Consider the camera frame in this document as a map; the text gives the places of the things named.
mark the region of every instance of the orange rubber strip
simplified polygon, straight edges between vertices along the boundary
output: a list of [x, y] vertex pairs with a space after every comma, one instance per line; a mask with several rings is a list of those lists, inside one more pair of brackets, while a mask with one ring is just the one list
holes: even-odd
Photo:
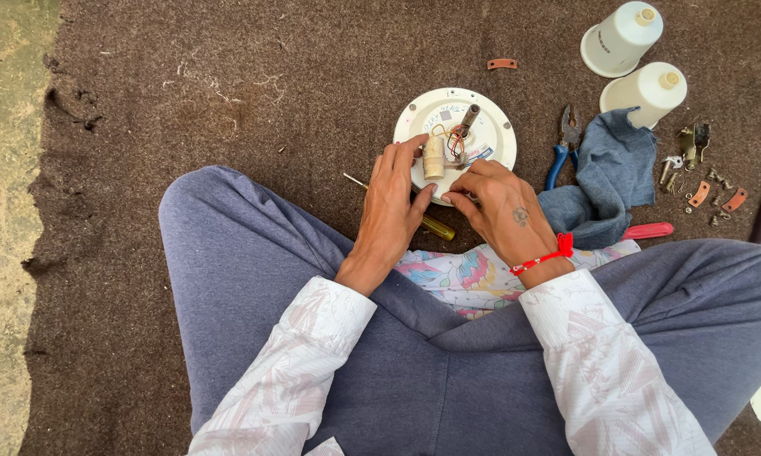
[[487, 61], [488, 70], [494, 70], [496, 68], [518, 68], [518, 61], [510, 58], [496, 58]]
[[710, 185], [707, 182], [701, 181], [701, 184], [698, 187], [698, 192], [696, 192], [696, 195], [690, 198], [688, 201], [690, 203], [690, 206], [697, 208], [701, 203], [704, 202], [704, 198], [707, 197], [707, 194], [710, 192]]
[[744, 201], [746, 201], [746, 195], [747, 191], [745, 188], [738, 187], [738, 192], [735, 192], [735, 196], [732, 197], [729, 201], [726, 202], [726, 204], [722, 205], [721, 207], [724, 208], [726, 212], [732, 212], [736, 210], [738, 207], [740, 207], [741, 204], [743, 204]]

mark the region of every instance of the hand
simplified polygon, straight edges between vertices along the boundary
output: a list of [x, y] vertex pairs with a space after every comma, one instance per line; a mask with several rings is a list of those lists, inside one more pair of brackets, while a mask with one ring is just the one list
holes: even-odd
[[409, 202], [411, 166], [415, 157], [422, 156], [419, 147], [427, 140], [425, 133], [403, 144], [389, 144], [375, 158], [355, 247], [341, 264], [335, 282], [369, 296], [406, 253], [436, 190], [432, 183], [414, 203]]
[[[464, 193], [478, 198], [477, 207]], [[477, 159], [443, 194], [499, 258], [513, 267], [558, 250], [558, 240], [529, 184], [497, 161]], [[529, 289], [574, 270], [563, 257], [543, 261], [518, 276]]]

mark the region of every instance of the blue cloth rag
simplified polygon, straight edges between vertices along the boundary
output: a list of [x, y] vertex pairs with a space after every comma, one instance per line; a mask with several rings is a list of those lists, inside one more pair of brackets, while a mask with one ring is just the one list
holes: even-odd
[[656, 137], [634, 128], [628, 113], [637, 107], [599, 114], [585, 130], [577, 166], [578, 186], [537, 196], [555, 233], [574, 234], [574, 247], [591, 250], [619, 242], [634, 206], [653, 204]]

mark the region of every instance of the man's right hand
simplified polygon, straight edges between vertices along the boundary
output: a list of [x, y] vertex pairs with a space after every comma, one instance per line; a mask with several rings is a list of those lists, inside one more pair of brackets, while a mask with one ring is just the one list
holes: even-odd
[[[466, 193], [478, 198], [479, 207]], [[475, 160], [442, 199], [465, 214], [474, 230], [510, 267], [558, 250], [558, 240], [533, 188], [497, 161]], [[558, 257], [518, 277], [529, 289], [573, 270], [569, 260]]]

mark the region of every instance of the person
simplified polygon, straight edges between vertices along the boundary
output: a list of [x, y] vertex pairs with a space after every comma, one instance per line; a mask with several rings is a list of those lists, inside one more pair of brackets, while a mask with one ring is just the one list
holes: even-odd
[[[761, 385], [761, 246], [680, 241], [591, 272], [556, 257], [519, 275], [520, 305], [467, 320], [393, 271], [434, 191], [410, 202], [426, 139], [375, 160], [354, 244], [228, 168], [169, 187], [189, 453], [714, 454]], [[443, 198], [511, 267], [558, 250], [494, 161]]]

